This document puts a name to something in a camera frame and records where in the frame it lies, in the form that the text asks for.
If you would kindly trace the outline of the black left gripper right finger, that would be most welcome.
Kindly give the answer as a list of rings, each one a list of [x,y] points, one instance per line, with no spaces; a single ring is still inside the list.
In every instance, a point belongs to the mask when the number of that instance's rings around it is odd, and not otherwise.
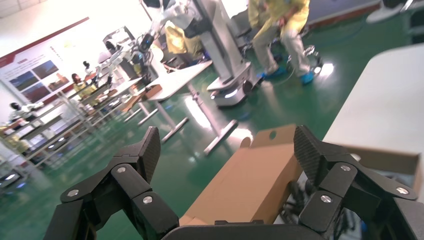
[[[295,128],[294,155],[316,187],[299,224],[328,238],[344,209],[357,214],[372,240],[421,240],[424,205],[416,191],[383,172],[416,176],[417,153],[341,146]]]

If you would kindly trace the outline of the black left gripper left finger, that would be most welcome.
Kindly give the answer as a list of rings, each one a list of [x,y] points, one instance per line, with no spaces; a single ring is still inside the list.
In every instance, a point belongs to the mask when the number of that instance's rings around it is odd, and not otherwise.
[[[61,194],[44,238],[94,240],[119,211],[145,240],[178,228],[178,216],[150,185],[160,154],[159,130],[151,126],[141,141],[120,148],[105,168]]]

